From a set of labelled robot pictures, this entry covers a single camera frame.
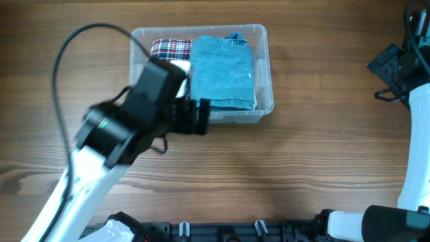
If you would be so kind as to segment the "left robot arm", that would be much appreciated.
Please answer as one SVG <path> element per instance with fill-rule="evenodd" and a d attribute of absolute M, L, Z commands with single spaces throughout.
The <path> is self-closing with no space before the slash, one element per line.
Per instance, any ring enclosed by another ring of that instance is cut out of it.
<path fill-rule="evenodd" d="M 111 99 L 87 109 L 75 148 L 53 193 L 24 241 L 77 241 L 101 201 L 139 154 L 169 132 L 208 131 L 210 100 L 177 97 L 187 74 L 151 57 L 125 100 Z"/>

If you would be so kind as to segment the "clear plastic storage bin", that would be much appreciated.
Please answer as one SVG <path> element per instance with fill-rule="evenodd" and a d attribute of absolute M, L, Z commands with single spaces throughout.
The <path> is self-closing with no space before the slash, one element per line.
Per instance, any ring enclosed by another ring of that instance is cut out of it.
<path fill-rule="evenodd" d="M 132 32 L 143 46 L 148 50 L 153 40 L 158 38 L 176 38 L 195 40 L 199 36 L 225 37 L 233 32 L 240 32 L 248 40 L 253 51 L 253 74 L 256 107 L 250 111 L 212 112 L 210 123 L 237 123 L 248 124 L 258 122 L 264 115 L 270 114 L 274 108 L 273 89 L 271 83 L 271 67 L 267 31 L 261 24 L 243 24 L 227 26 L 188 26 L 188 27 L 160 27 L 136 28 Z"/>

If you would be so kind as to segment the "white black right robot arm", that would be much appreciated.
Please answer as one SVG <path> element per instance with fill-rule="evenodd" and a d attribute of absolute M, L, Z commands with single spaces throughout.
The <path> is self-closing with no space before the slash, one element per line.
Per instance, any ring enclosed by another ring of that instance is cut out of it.
<path fill-rule="evenodd" d="M 312 221 L 312 238 L 429 240 L 429 8 L 404 13 L 402 46 L 390 45 L 367 65 L 387 85 L 374 97 L 401 102 L 411 112 L 408 165 L 397 206 L 371 205 L 363 213 L 322 210 Z"/>

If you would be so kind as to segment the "blue denim cloth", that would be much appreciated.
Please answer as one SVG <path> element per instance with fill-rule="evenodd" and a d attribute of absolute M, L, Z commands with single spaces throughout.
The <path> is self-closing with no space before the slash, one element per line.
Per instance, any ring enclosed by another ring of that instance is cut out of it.
<path fill-rule="evenodd" d="M 190 62 L 192 99 L 208 99 L 215 110 L 254 109 L 253 51 L 242 33 L 199 36 Z"/>

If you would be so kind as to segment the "cream cloth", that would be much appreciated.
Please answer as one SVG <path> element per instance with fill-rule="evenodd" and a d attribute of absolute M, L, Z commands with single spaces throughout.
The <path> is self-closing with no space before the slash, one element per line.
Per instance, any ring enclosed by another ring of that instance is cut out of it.
<path fill-rule="evenodd" d="M 258 102 L 257 102 L 257 98 L 256 98 L 256 95 L 255 95 L 255 93 L 254 93 L 254 103 L 253 103 L 253 109 L 254 109 L 254 110 L 256 110 L 256 109 L 257 109 L 257 106 L 258 106 Z"/>

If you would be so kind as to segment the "red plaid cloth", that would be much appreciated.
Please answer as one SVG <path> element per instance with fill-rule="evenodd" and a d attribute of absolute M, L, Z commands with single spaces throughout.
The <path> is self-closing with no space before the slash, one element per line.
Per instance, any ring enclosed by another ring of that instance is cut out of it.
<path fill-rule="evenodd" d="M 150 55 L 167 61 L 188 61 L 193 40 L 159 38 L 152 41 Z"/>

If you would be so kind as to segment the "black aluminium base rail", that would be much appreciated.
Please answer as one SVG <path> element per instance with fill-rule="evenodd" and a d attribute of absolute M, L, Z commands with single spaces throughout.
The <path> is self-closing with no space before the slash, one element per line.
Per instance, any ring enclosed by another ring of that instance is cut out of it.
<path fill-rule="evenodd" d="M 308 220 L 287 220 L 282 222 L 265 222 L 258 220 L 253 223 L 189 223 L 179 224 L 142 223 L 143 230 L 137 235 L 124 233 L 115 235 L 109 229 L 103 241 L 140 241 L 140 242 L 223 242 L 223 241 L 273 241 L 273 242 L 305 242 L 328 241 L 322 235 L 313 235 Z"/>

